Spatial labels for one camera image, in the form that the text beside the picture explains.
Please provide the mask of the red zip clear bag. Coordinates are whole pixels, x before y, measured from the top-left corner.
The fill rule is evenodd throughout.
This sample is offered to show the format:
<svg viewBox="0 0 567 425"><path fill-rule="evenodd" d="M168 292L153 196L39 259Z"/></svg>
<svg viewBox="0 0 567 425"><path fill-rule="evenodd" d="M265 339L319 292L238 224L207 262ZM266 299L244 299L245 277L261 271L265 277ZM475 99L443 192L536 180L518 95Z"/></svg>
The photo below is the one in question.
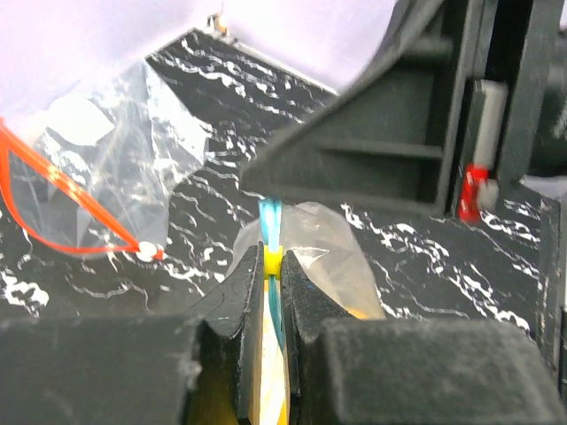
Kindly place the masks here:
<svg viewBox="0 0 567 425"><path fill-rule="evenodd" d="M1 126L1 193L33 238L80 258L161 259L175 188L206 160L209 130L145 62L91 93Z"/></svg>

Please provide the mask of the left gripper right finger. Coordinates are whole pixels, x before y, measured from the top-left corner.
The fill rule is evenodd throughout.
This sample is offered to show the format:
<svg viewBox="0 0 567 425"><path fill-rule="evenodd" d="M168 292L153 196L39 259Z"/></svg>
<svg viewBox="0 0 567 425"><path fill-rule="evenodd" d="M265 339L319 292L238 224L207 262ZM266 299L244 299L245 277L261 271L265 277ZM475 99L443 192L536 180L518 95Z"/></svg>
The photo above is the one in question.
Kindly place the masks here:
<svg viewBox="0 0 567 425"><path fill-rule="evenodd" d="M359 320L283 258L293 424L562 424L539 350L489 320Z"/></svg>

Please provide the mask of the blue zip clear bag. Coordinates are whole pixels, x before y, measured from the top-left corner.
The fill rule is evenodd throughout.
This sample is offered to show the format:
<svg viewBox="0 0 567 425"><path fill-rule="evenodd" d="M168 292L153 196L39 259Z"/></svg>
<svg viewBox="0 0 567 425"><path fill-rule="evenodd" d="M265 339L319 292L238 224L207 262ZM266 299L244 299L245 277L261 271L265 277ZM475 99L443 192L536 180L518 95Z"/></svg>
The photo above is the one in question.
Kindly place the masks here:
<svg viewBox="0 0 567 425"><path fill-rule="evenodd" d="M317 203L243 228L225 280L190 310L199 375L187 424L339 424L332 327L382 319L369 265L346 220Z"/></svg>

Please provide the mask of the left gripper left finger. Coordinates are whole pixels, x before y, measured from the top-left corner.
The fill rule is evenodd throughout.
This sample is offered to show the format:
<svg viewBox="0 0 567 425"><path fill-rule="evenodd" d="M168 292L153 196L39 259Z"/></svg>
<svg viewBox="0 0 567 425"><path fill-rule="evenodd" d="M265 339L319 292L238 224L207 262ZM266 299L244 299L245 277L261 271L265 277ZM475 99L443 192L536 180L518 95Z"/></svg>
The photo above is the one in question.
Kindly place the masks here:
<svg viewBox="0 0 567 425"><path fill-rule="evenodd" d="M189 310L1 324L4 424L256 424L263 249Z"/></svg>

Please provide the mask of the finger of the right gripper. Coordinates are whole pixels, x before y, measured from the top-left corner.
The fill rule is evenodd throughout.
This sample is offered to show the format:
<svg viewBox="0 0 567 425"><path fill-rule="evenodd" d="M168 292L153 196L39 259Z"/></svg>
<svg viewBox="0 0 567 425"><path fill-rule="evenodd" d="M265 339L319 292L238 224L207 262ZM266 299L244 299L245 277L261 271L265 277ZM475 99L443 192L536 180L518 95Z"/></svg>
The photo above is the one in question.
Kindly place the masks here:
<svg viewBox="0 0 567 425"><path fill-rule="evenodd" d="M281 129L245 164L240 185L284 202L348 202L440 215L461 96L461 5L402 1L360 78Z"/></svg>

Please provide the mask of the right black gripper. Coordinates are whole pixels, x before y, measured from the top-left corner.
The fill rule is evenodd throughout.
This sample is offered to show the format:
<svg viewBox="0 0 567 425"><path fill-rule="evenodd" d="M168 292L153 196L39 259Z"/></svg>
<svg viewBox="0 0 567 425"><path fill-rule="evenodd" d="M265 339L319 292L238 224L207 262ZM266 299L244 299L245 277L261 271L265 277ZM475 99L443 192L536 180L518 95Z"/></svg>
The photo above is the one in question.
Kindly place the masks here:
<svg viewBox="0 0 567 425"><path fill-rule="evenodd" d="M493 212L526 176L566 173L563 1L473 1L447 212Z"/></svg>

